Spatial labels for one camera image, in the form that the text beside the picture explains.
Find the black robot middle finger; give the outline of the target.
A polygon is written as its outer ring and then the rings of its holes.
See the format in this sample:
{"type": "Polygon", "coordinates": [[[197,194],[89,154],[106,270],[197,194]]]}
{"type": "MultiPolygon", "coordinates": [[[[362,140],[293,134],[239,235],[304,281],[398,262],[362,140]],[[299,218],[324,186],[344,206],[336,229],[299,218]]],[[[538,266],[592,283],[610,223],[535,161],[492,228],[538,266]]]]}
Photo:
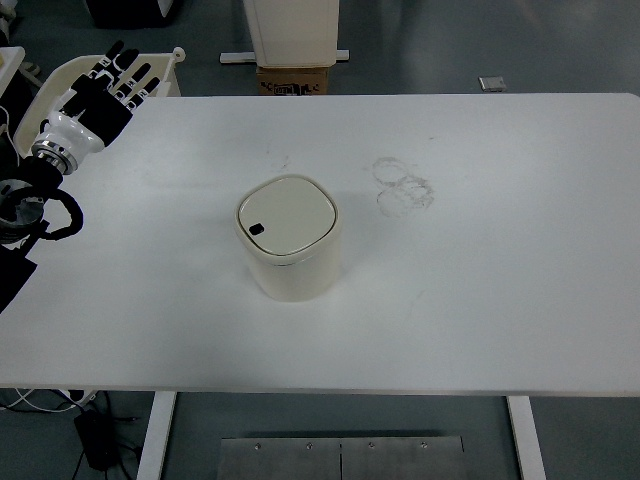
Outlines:
{"type": "Polygon", "coordinates": [[[121,76],[129,69],[139,55],[137,49],[128,49],[117,55],[116,58],[102,71],[106,77],[105,87],[110,89],[120,80],[121,76]]]}

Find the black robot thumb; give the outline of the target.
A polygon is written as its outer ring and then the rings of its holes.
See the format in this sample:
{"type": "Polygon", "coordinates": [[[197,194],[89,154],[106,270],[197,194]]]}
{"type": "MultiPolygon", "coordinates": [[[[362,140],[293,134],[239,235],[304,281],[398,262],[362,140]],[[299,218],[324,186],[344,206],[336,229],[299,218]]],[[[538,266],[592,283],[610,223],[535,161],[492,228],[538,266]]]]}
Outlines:
{"type": "Polygon", "coordinates": [[[72,85],[74,95],[62,106],[62,113],[69,117],[80,115],[105,93],[107,78],[78,78],[72,85]]]}

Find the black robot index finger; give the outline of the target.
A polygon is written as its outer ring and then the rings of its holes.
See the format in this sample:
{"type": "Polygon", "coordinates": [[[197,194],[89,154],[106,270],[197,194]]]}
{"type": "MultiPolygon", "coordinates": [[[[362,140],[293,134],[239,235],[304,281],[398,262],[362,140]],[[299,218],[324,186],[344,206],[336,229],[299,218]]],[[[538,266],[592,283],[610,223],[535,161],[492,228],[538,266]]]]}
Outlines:
{"type": "Polygon", "coordinates": [[[105,70],[113,60],[118,56],[123,48],[122,41],[116,41],[110,49],[94,64],[91,70],[88,73],[88,77],[93,79],[96,78],[97,75],[105,70]]]}

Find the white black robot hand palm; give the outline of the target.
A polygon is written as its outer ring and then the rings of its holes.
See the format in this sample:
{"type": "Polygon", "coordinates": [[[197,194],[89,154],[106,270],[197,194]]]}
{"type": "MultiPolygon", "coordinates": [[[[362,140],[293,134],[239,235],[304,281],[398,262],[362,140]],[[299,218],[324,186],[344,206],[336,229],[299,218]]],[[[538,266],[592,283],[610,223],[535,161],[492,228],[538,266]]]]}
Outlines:
{"type": "Polygon", "coordinates": [[[116,99],[116,90],[107,89],[80,115],[69,117],[62,113],[62,106],[74,95],[70,87],[43,121],[30,154],[48,161],[61,172],[76,171],[87,155],[109,146],[133,116],[125,107],[129,96],[116,99]]]}

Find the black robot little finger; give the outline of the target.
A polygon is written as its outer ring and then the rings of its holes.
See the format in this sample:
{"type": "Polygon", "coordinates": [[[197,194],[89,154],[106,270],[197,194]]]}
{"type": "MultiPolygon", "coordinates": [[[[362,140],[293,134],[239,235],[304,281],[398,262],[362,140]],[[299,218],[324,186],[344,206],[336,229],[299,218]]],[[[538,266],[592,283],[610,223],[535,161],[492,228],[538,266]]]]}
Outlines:
{"type": "Polygon", "coordinates": [[[142,87],[136,94],[131,96],[125,103],[125,107],[128,110],[136,110],[147,97],[153,93],[156,88],[159,86],[159,78],[153,77],[149,80],[149,82],[142,87]]]}

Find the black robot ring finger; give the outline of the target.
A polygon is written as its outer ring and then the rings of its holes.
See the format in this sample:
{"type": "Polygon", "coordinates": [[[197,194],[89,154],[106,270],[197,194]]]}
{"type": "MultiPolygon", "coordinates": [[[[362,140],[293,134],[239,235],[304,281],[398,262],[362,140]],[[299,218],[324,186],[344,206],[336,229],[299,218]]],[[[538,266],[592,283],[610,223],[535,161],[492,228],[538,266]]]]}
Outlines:
{"type": "Polygon", "coordinates": [[[114,93],[114,97],[116,99],[126,99],[134,90],[134,87],[146,76],[150,69],[151,65],[149,63],[143,63],[128,80],[126,80],[118,87],[118,89],[114,93]]]}

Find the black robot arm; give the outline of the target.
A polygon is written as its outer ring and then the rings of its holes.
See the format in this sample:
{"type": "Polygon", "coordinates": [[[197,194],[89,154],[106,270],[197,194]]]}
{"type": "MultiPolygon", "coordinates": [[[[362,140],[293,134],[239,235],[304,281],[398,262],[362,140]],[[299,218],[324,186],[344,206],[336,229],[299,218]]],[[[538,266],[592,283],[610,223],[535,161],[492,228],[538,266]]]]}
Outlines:
{"type": "Polygon", "coordinates": [[[40,127],[30,154],[1,181],[1,308],[6,309],[35,272],[27,253],[40,240],[77,234],[83,212],[60,185],[90,154],[108,147],[134,111],[160,85],[147,62],[129,73],[137,49],[116,42],[74,80],[40,127]]]}

